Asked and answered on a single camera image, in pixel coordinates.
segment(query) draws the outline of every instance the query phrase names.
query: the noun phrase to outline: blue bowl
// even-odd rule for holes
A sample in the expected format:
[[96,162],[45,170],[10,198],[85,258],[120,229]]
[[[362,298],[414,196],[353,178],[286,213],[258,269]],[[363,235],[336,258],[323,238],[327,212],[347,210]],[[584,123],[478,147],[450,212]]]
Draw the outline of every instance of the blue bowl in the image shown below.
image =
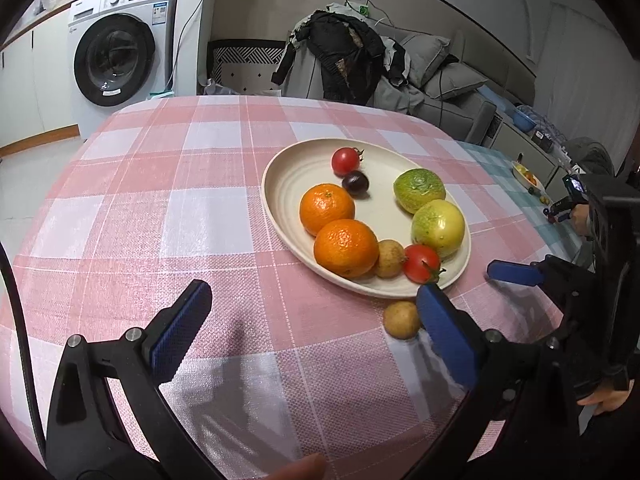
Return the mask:
[[525,134],[533,130],[533,127],[536,125],[535,122],[517,109],[514,110],[513,115],[511,115],[511,119],[513,120],[513,124],[515,124],[516,128]]

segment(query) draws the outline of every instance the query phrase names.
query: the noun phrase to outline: yellow-green fruit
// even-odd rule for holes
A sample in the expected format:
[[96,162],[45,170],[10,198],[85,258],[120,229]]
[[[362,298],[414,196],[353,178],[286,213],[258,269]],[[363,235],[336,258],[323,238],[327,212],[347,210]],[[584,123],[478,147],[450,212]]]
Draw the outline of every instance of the yellow-green fruit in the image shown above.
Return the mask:
[[395,240],[382,240],[378,247],[380,256],[374,271],[380,278],[394,278],[402,272],[404,264],[404,247]]
[[418,308],[411,301],[397,301],[382,313],[386,333],[396,339],[411,339],[420,330]]
[[394,182],[394,194],[398,203],[414,214],[423,205],[437,198],[444,199],[444,184],[433,171],[415,168],[405,171]]
[[411,238],[414,243],[429,246],[446,258],[455,253],[465,237],[465,217],[454,204],[432,200],[414,215]]

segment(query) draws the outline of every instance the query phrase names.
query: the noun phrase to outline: wooden baseboard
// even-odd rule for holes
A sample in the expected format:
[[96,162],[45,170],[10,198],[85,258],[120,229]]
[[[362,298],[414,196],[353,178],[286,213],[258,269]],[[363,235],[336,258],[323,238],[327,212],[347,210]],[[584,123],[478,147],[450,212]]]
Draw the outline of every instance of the wooden baseboard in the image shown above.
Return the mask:
[[23,150],[28,150],[29,148],[35,148],[36,146],[56,142],[57,140],[70,139],[71,137],[79,136],[80,130],[78,130],[77,124],[74,124],[73,126],[65,126],[64,128],[58,128],[57,130],[37,134],[33,137],[27,137],[26,139],[17,140],[16,142],[3,146],[0,148],[0,156],[12,155]]

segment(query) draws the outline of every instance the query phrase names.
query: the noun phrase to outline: tile floor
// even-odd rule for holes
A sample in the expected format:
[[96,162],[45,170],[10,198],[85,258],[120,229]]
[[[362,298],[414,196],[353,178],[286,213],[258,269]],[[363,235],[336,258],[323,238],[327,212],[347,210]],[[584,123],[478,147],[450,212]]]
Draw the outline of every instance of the tile floor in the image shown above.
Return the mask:
[[[0,163],[0,240],[14,259],[33,216],[82,139],[59,140],[6,156]],[[4,283],[0,280],[0,292]]]

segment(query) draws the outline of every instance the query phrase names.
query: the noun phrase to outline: red tomato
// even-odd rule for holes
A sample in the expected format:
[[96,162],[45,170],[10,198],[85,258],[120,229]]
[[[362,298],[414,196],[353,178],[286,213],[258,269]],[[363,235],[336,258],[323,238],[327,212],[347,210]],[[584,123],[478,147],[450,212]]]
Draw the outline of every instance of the red tomato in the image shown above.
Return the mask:
[[337,176],[345,176],[360,167],[362,152],[356,148],[340,148],[331,158],[331,167]]
[[404,250],[406,261],[402,266],[405,275],[415,283],[437,283],[440,273],[438,253],[426,245],[410,245]]

